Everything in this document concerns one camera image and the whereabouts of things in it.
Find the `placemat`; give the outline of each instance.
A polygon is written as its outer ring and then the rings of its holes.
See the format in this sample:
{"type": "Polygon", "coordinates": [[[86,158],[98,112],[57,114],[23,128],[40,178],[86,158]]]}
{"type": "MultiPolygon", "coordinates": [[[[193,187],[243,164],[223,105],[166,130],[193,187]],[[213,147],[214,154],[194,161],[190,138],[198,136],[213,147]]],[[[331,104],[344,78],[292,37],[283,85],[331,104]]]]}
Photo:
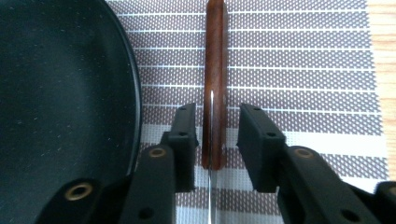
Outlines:
{"type": "MultiPolygon", "coordinates": [[[[107,1],[128,33],[143,94],[142,148],[160,141],[178,106],[197,104],[202,138],[206,1],[107,1]]],[[[348,183],[389,178],[365,0],[233,0],[229,11],[226,167],[218,223],[282,223],[275,194],[252,190],[237,150],[241,103],[265,110],[288,144],[321,153],[348,183]]],[[[177,223],[207,223],[207,172],[177,194],[177,223]]]]}

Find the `screw hole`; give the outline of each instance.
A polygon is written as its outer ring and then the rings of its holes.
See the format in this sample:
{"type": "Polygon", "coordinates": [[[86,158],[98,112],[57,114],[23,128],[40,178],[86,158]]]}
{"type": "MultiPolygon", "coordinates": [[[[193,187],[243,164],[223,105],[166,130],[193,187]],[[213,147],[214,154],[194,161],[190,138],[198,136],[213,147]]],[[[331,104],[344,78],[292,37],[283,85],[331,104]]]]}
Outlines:
{"type": "Polygon", "coordinates": [[[393,196],[396,196],[396,187],[393,186],[389,189],[390,193],[393,194],[393,196]]]}
{"type": "Polygon", "coordinates": [[[140,219],[150,219],[153,216],[154,216],[154,211],[149,207],[143,208],[142,210],[139,211],[140,219]]]}
{"type": "Polygon", "coordinates": [[[305,158],[305,159],[310,159],[312,157],[314,157],[314,154],[312,154],[312,152],[304,149],[304,148],[297,148],[296,150],[294,150],[294,153],[301,157],[301,158],[305,158]]]}
{"type": "Polygon", "coordinates": [[[152,158],[158,158],[164,156],[166,154],[166,151],[162,148],[154,148],[148,154],[152,158]]]}
{"type": "Polygon", "coordinates": [[[358,215],[356,215],[354,212],[350,211],[350,210],[341,210],[341,214],[343,215],[343,217],[351,222],[360,222],[361,219],[358,217],[358,215]]]}
{"type": "Polygon", "coordinates": [[[68,201],[77,201],[90,195],[92,192],[92,185],[89,183],[81,183],[70,188],[64,197],[68,201]]]}

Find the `frying pan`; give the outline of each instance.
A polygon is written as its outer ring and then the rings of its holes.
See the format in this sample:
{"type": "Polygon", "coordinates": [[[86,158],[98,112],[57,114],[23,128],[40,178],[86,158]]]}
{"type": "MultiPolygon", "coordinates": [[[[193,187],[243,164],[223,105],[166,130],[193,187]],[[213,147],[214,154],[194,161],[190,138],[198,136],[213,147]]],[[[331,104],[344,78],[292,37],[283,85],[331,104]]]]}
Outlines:
{"type": "Polygon", "coordinates": [[[102,0],[0,2],[0,223],[34,223],[64,184],[130,176],[140,84],[102,0]]]}

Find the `gray stripe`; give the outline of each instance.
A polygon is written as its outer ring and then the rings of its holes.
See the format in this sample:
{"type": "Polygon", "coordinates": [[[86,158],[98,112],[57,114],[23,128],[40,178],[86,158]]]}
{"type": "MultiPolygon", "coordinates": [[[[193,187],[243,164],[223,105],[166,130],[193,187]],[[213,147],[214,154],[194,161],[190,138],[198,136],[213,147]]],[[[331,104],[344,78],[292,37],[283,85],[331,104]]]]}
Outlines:
{"type": "Polygon", "coordinates": [[[230,69],[228,78],[228,86],[375,90],[374,72],[230,69]]]}
{"type": "Polygon", "coordinates": [[[369,48],[368,32],[231,32],[230,46],[238,48],[369,48]]]}
{"type": "MultiPolygon", "coordinates": [[[[138,49],[140,65],[204,65],[202,49],[138,49]]],[[[229,66],[373,68],[371,51],[229,50],[229,66]]]]}
{"type": "MultiPolygon", "coordinates": [[[[275,194],[237,189],[216,189],[217,208],[224,211],[246,212],[267,215],[280,215],[275,194]]],[[[176,205],[208,208],[208,189],[197,188],[191,193],[177,193],[176,205]]]]}
{"type": "Polygon", "coordinates": [[[244,213],[280,215],[276,195],[235,189],[218,189],[218,209],[244,213]]]}
{"type": "Polygon", "coordinates": [[[205,12],[206,0],[107,2],[116,13],[205,12]]]}
{"type": "MultiPolygon", "coordinates": [[[[129,33],[135,48],[203,48],[205,33],[129,33]]],[[[365,31],[231,32],[234,48],[370,48],[365,31]]]]}
{"type": "Polygon", "coordinates": [[[284,0],[245,0],[233,1],[228,4],[230,11],[271,11],[271,10],[319,10],[319,9],[351,9],[365,8],[364,0],[306,0],[287,1],[284,0]]]}
{"type": "Polygon", "coordinates": [[[123,16],[119,20],[126,31],[205,29],[205,15],[123,16]]]}
{"type": "MultiPolygon", "coordinates": [[[[169,106],[143,106],[145,124],[171,125],[177,108],[169,106]]],[[[201,107],[195,110],[195,126],[202,127],[204,111],[201,107]]]]}
{"type": "Polygon", "coordinates": [[[135,48],[203,48],[205,44],[205,33],[129,33],[128,36],[135,48]]]}
{"type": "Polygon", "coordinates": [[[373,68],[371,51],[230,50],[230,66],[373,68]]]}
{"type": "Polygon", "coordinates": [[[139,65],[204,65],[202,49],[136,49],[139,65]]]}
{"type": "Polygon", "coordinates": [[[379,112],[374,92],[228,90],[228,105],[262,108],[379,112]]]}
{"type": "MultiPolygon", "coordinates": [[[[204,83],[204,68],[140,68],[149,85],[193,85],[204,83]]],[[[299,88],[324,90],[375,90],[374,72],[288,71],[229,69],[227,86],[299,88]]]]}
{"type": "Polygon", "coordinates": [[[208,189],[196,188],[190,193],[177,193],[176,206],[208,208],[208,189]]]}
{"type": "MultiPolygon", "coordinates": [[[[155,105],[203,104],[203,88],[143,87],[143,102],[155,105]]],[[[228,90],[228,106],[379,112],[374,92],[228,90]]]]}
{"type": "MultiPolygon", "coordinates": [[[[144,122],[170,125],[175,109],[175,107],[167,106],[144,106],[144,122]]],[[[381,117],[379,115],[266,112],[284,132],[381,135],[381,117]]],[[[227,113],[227,128],[238,128],[239,110],[228,109],[227,113]]],[[[196,126],[202,126],[202,115],[202,108],[197,108],[196,126]]]]}
{"type": "Polygon", "coordinates": [[[204,68],[140,68],[140,80],[149,85],[193,85],[204,83],[204,68]]]}
{"type": "MultiPolygon", "coordinates": [[[[320,155],[340,176],[374,179],[387,179],[388,177],[386,158],[334,154],[320,155]]],[[[232,169],[246,169],[245,163],[237,148],[227,149],[226,167],[232,169]]]]}
{"type": "MultiPolygon", "coordinates": [[[[132,30],[204,30],[205,15],[155,15],[122,16],[121,24],[132,30]]],[[[323,28],[366,28],[366,12],[328,13],[271,13],[230,14],[229,29],[312,29],[323,28]]]]}
{"type": "MultiPolygon", "coordinates": [[[[148,13],[148,12],[205,12],[206,0],[189,1],[122,1],[107,2],[116,13],[148,13]]],[[[269,10],[320,10],[320,9],[363,9],[364,0],[345,1],[288,1],[284,0],[246,0],[225,1],[229,11],[269,11],[269,10]]]]}
{"type": "Polygon", "coordinates": [[[368,27],[366,12],[234,14],[230,29],[301,29],[368,27]]]}

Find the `knife handle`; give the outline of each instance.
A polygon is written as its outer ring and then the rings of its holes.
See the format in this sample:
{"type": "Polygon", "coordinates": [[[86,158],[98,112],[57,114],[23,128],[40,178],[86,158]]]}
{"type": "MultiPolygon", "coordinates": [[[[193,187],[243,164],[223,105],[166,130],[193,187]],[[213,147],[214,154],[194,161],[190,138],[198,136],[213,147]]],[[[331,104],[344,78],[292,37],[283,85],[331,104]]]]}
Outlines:
{"type": "Polygon", "coordinates": [[[202,165],[208,169],[211,162],[210,168],[213,170],[219,170],[225,164],[227,32],[228,15],[226,5],[223,0],[209,0],[206,7],[202,165]],[[211,109],[212,91],[214,93],[213,110],[211,109]]]}

